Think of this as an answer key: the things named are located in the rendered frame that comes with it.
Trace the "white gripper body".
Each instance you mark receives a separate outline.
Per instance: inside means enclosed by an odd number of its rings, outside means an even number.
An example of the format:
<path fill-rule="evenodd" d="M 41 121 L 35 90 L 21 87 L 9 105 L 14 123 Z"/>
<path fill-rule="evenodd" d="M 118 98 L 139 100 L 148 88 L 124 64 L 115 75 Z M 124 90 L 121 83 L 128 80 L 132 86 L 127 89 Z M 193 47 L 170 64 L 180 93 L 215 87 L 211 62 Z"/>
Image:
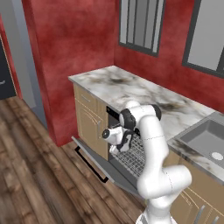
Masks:
<path fill-rule="evenodd" d="M 120 151 L 117 149 L 115 145 L 111 145 L 109 148 L 109 153 L 113 155 L 117 155 Z"/>

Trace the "grey dishwasher door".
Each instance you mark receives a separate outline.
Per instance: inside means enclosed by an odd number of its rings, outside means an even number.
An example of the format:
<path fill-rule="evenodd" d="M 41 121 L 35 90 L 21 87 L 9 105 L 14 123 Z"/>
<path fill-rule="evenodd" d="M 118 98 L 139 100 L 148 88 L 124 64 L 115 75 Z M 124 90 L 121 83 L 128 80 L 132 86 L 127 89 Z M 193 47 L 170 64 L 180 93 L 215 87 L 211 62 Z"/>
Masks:
<path fill-rule="evenodd" d="M 137 179 L 116 159 L 110 156 L 107 161 L 89 148 L 80 138 L 73 136 L 72 139 L 112 183 L 141 199 L 137 191 Z"/>

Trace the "beige cupboard door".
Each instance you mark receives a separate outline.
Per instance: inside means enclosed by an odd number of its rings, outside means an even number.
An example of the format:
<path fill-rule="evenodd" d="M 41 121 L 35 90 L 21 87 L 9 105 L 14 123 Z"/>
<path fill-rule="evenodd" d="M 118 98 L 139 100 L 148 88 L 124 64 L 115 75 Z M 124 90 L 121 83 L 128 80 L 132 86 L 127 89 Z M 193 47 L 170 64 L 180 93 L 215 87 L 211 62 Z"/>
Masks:
<path fill-rule="evenodd" d="M 197 224 L 197 216 L 202 205 L 205 209 L 201 215 L 199 224 L 205 224 L 210 214 L 211 206 L 197 193 L 186 188 L 171 205 L 171 216 L 178 224 Z"/>
<path fill-rule="evenodd" d="M 78 100 L 75 101 L 78 134 L 80 139 L 102 158 L 109 159 L 108 143 L 102 139 L 107 121 L 100 118 Z M 97 136 L 97 122 L 101 120 L 101 137 Z"/>
<path fill-rule="evenodd" d="M 216 216 L 219 216 L 220 218 L 218 219 L 216 224 L 224 224 L 224 214 L 220 213 L 218 210 L 213 209 L 212 212 L 210 213 L 208 220 L 206 222 L 206 224 L 212 224 L 212 222 L 214 221 L 214 218 Z"/>

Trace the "beige drawer front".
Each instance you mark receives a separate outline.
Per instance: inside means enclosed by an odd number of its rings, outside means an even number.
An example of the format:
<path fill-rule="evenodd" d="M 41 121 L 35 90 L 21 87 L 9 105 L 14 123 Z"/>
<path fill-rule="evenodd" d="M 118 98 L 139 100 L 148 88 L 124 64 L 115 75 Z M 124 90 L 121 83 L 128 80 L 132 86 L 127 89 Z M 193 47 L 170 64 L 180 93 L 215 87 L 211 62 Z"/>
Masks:
<path fill-rule="evenodd" d="M 75 98 L 92 111 L 95 111 L 97 108 L 97 101 L 95 97 L 92 96 L 85 88 L 80 87 L 79 85 L 74 84 L 73 88 Z"/>

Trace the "grey sink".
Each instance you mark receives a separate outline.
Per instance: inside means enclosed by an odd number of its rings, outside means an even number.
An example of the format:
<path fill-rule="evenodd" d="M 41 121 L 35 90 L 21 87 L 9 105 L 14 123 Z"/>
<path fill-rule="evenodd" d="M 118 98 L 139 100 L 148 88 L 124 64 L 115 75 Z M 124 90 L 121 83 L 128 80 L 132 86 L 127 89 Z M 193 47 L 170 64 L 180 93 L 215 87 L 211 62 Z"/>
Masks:
<path fill-rule="evenodd" d="M 224 116 L 213 113 L 175 138 L 224 169 Z"/>

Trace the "beige sink front panel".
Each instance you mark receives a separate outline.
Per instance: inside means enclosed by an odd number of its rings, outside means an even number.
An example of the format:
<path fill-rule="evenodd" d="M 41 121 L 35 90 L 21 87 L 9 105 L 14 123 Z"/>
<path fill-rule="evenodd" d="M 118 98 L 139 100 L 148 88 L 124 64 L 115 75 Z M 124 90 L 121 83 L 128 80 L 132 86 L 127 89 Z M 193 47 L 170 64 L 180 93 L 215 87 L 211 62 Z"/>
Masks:
<path fill-rule="evenodd" d="M 168 165 L 185 165 L 192 174 L 192 184 L 189 188 L 224 214 L 224 185 L 172 150 L 164 161 L 164 166 Z"/>

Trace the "window with narrow panes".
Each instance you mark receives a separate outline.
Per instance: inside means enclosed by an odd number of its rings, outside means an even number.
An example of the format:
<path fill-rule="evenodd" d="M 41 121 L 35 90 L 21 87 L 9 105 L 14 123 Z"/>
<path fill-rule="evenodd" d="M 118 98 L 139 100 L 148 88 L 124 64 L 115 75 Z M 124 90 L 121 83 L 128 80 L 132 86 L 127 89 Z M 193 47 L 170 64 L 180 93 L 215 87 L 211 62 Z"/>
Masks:
<path fill-rule="evenodd" d="M 119 45 L 158 56 L 165 0 L 119 0 Z"/>

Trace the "grey tall panel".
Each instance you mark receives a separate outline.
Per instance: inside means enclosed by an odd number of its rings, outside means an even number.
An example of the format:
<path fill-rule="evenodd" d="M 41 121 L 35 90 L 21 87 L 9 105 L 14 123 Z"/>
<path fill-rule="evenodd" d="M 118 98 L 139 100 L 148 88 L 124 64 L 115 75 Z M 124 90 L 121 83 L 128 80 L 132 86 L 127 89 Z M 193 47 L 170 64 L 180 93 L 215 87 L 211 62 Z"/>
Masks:
<path fill-rule="evenodd" d="M 22 0 L 0 0 L 0 13 L 22 98 L 42 124 L 47 127 Z"/>

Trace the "dark cupboard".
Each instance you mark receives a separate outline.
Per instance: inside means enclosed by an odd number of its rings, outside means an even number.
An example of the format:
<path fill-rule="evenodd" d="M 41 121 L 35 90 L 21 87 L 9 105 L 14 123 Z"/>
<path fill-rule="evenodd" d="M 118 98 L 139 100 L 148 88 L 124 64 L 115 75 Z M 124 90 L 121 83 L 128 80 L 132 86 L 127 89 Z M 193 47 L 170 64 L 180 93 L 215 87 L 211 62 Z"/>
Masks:
<path fill-rule="evenodd" d="M 0 35 L 0 100 L 16 95 L 11 70 L 4 50 L 4 43 Z"/>

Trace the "window with wide pane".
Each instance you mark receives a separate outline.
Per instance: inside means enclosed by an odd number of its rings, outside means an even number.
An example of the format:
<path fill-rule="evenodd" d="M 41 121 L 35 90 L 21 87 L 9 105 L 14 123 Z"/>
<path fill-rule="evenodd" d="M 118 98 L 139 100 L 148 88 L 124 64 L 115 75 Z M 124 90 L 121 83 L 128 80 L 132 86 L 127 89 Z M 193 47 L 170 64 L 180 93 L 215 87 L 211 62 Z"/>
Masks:
<path fill-rule="evenodd" d="M 224 79 L 224 0 L 194 0 L 182 65 Z"/>

